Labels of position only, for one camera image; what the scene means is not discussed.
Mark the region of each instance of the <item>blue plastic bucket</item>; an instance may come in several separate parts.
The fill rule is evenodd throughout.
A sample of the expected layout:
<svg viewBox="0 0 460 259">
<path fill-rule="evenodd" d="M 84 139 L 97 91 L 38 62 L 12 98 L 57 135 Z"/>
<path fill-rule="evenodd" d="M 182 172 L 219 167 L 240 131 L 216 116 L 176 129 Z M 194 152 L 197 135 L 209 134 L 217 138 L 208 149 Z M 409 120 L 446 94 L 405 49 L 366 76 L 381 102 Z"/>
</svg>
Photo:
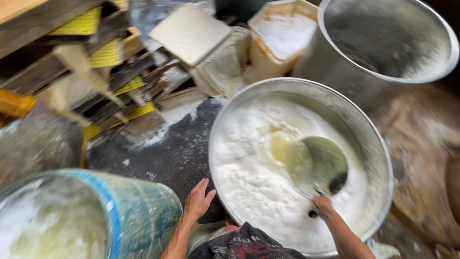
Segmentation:
<svg viewBox="0 0 460 259">
<path fill-rule="evenodd" d="M 107 222 L 106 259 L 159 258 L 183 213 L 177 195 L 166 185 L 84 169 L 45 171 L 0 192 L 0 202 L 22 186 L 43 178 L 71 177 L 101 202 Z"/>
</svg>

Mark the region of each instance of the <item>metal pot rim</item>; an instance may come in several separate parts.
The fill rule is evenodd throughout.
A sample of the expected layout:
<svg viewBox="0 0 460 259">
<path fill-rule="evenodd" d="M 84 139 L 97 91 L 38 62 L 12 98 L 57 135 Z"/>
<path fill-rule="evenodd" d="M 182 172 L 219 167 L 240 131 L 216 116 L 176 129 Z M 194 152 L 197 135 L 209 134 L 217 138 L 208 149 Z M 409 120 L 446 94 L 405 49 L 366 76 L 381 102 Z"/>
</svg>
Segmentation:
<svg viewBox="0 0 460 259">
<path fill-rule="evenodd" d="M 235 213 L 231 210 L 231 207 L 228 205 L 227 201 L 223 197 L 221 197 L 219 195 L 219 193 L 221 191 L 221 188 L 220 188 L 218 182 L 214 180 L 214 179 L 216 179 L 216 173 L 215 173 L 215 170 L 214 170 L 215 164 L 214 164 L 214 160 L 211 159 L 211 156 L 215 153 L 213 143 L 215 142 L 215 139 L 217 138 L 217 134 L 218 134 L 218 131 L 216 129 L 217 125 L 221 124 L 221 122 L 223 121 L 224 113 L 228 109 L 228 107 L 231 104 L 231 102 L 233 100 L 236 100 L 240 95 L 244 95 L 250 89 L 255 88 L 255 87 L 260 87 L 261 85 L 264 85 L 266 82 L 281 81 L 281 80 L 292 80 L 292 81 L 298 81 L 298 82 L 305 82 L 305 83 L 308 83 L 308 84 L 316 85 L 318 87 L 324 88 L 324 89 L 332 92 L 333 94 L 337 95 L 339 98 L 342 98 L 345 101 L 347 101 L 350 104 L 350 106 L 354 107 L 357 110 L 358 113 L 362 114 L 365 117 L 365 119 L 367 120 L 367 122 L 369 123 L 369 125 L 372 127 L 374 132 L 376 133 L 376 135 L 377 135 L 377 137 L 378 137 L 378 139 L 379 139 L 379 141 L 381 143 L 381 146 L 383 148 L 383 151 L 385 153 L 386 166 L 388 168 L 388 194 L 387 194 L 387 197 L 385 198 L 385 203 L 384 203 L 384 205 L 382 207 L 381 214 L 378 217 L 378 219 L 375 221 L 376 224 L 372 225 L 372 227 L 368 231 L 366 231 L 364 233 L 364 235 L 362 235 L 362 237 L 360 237 L 361 240 L 366 241 L 367 239 L 372 237 L 377 232 L 377 230 L 382 225 L 383 221 L 385 220 L 386 215 L 388 214 L 388 212 L 390 210 L 390 205 L 391 205 L 391 201 L 392 201 L 392 194 L 393 194 L 393 167 L 391 165 L 390 154 L 388 152 L 388 148 L 387 148 L 387 146 L 385 144 L 385 141 L 383 140 L 382 136 L 380 135 L 380 132 L 378 131 L 378 129 L 375 127 L 375 125 L 372 123 L 372 121 L 369 119 L 369 117 L 356 104 L 354 104 L 350 99 L 346 98 L 344 95 L 342 95 L 341 93 L 337 92 L 336 90 L 334 90 L 334 89 L 332 89 L 332 88 L 330 88 L 328 86 L 325 86 L 323 84 L 311 81 L 311 80 L 302 79 L 302 78 L 296 78 L 296 77 L 276 77 L 276 78 L 270 78 L 270 79 L 265 79 L 265 80 L 262 80 L 262 81 L 255 82 L 255 83 L 245 87 L 244 89 L 240 90 L 219 111 L 219 113 L 217 114 L 217 117 L 215 118 L 215 120 L 213 122 L 213 126 L 211 128 L 211 133 L 210 133 L 210 137 L 209 137 L 208 163 L 209 163 L 209 170 L 211 172 L 211 179 L 212 179 L 214 187 L 215 187 L 215 189 L 217 191 L 217 196 L 219 197 L 220 202 L 222 203 L 222 205 L 224 206 L 225 210 L 230 215 L 230 217 L 235 221 L 235 223 L 237 223 L 239 226 L 242 226 L 244 224 L 244 222 L 241 222 L 235 216 Z M 321 257 L 321 258 L 330 258 L 330 257 L 334 257 L 334 256 L 338 255 L 337 250 L 329 251 L 329 252 L 323 252 L 323 253 L 302 253 L 302 254 L 304 256 L 306 256 L 306 257 Z"/>
<path fill-rule="evenodd" d="M 329 37 L 329 34 L 326 30 L 326 26 L 324 25 L 324 12 L 327 9 L 328 5 L 334 0 L 323 0 L 321 4 L 319 5 L 319 10 L 318 10 L 318 25 L 319 28 L 323 34 L 323 36 L 326 38 L 326 40 L 329 42 L 329 44 L 337 51 L 341 58 L 343 58 L 345 61 L 350 63 L 352 66 L 356 67 L 357 69 L 366 72 L 374 77 L 378 77 L 380 79 L 390 81 L 390 82 L 396 82 L 396 83 L 426 83 L 426 82 L 433 82 L 438 79 L 441 79 L 445 76 L 447 76 L 454 68 L 457 66 L 457 63 L 459 61 L 459 54 L 460 54 L 460 47 L 459 47 L 459 41 L 457 39 L 457 36 L 455 35 L 454 31 L 450 27 L 450 25 L 444 20 L 443 17 L 441 17 L 436 11 L 434 11 L 430 6 L 428 6 L 425 3 L 420 2 L 419 0 L 410 0 L 418 4 L 420 7 L 425 8 L 427 11 L 429 11 L 432 15 L 437 17 L 441 23 L 443 24 L 444 28 L 447 31 L 447 34 L 449 35 L 449 40 L 450 40 L 450 56 L 449 60 L 447 61 L 444 70 L 439 73 L 438 75 L 430 76 L 430 77 L 420 77 L 420 78 L 398 78 L 398 77 L 389 77 L 385 76 L 376 72 L 373 72 L 371 70 L 368 70 L 366 68 L 363 68 L 353 62 L 351 59 L 346 57 L 340 50 L 339 48 L 334 44 L 332 39 Z"/>
</svg>

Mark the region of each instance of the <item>large metal basin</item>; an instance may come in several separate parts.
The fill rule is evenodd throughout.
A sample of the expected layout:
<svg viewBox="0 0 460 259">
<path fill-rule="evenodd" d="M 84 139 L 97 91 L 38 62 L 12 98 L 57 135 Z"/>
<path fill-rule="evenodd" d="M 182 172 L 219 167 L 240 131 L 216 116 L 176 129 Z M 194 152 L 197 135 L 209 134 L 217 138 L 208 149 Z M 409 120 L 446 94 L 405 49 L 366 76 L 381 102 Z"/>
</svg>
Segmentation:
<svg viewBox="0 0 460 259">
<path fill-rule="evenodd" d="M 318 24 L 292 76 L 339 91 L 367 114 L 445 77 L 459 59 L 451 27 L 418 0 L 324 0 Z"/>
<path fill-rule="evenodd" d="M 229 215 L 237 224 L 244 223 L 235 213 L 235 208 L 229 206 L 225 193 L 222 192 L 221 183 L 217 180 L 215 162 L 217 140 L 223 132 L 226 118 L 236 108 L 251 98 L 272 93 L 292 95 L 298 103 L 325 118 L 362 156 L 368 181 L 367 201 L 363 212 L 350 227 L 362 240 L 370 238 L 382 224 L 391 203 L 393 173 L 385 143 L 369 118 L 349 99 L 327 86 L 299 78 L 281 77 L 254 83 L 235 96 L 216 117 L 209 141 L 209 166 L 220 201 Z M 313 257 L 337 255 L 334 245 L 325 247 L 322 251 L 300 252 Z"/>
</svg>

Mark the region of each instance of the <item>person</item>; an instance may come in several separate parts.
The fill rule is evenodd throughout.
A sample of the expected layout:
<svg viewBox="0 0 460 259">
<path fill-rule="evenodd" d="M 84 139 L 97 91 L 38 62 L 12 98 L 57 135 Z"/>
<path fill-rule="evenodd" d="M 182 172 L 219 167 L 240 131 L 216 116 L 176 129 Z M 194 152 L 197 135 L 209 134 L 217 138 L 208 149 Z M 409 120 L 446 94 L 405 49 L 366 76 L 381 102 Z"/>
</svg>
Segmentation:
<svg viewBox="0 0 460 259">
<path fill-rule="evenodd" d="M 184 214 L 160 259 L 185 259 L 189 237 L 194 223 L 202 217 L 216 195 L 216 190 L 205 195 L 208 179 L 202 179 L 190 192 L 185 201 Z M 375 259 L 371 250 L 361 241 L 332 208 L 331 200 L 316 196 L 313 200 L 318 216 L 331 231 L 337 252 L 343 259 Z M 239 230 L 209 240 L 198 246 L 189 259 L 300 259 L 300 252 L 284 248 L 263 231 L 245 223 Z"/>
</svg>

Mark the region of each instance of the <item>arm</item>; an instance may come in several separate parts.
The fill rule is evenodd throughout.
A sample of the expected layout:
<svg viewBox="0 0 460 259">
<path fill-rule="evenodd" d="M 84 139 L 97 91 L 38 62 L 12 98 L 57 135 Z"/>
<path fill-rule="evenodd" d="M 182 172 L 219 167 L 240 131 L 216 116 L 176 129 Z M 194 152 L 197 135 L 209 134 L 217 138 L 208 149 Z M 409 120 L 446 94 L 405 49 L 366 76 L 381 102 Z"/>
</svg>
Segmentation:
<svg viewBox="0 0 460 259">
<path fill-rule="evenodd" d="M 366 244 L 350 230 L 342 217 L 332 208 L 330 199 L 316 196 L 313 202 L 318 207 L 318 215 L 331 231 L 340 258 L 375 259 Z"/>
<path fill-rule="evenodd" d="M 216 195 L 216 190 L 212 190 L 205 197 L 208 182 L 207 178 L 202 179 L 190 192 L 185 201 L 184 214 L 160 259 L 185 259 L 193 224 L 206 213 Z"/>
</svg>

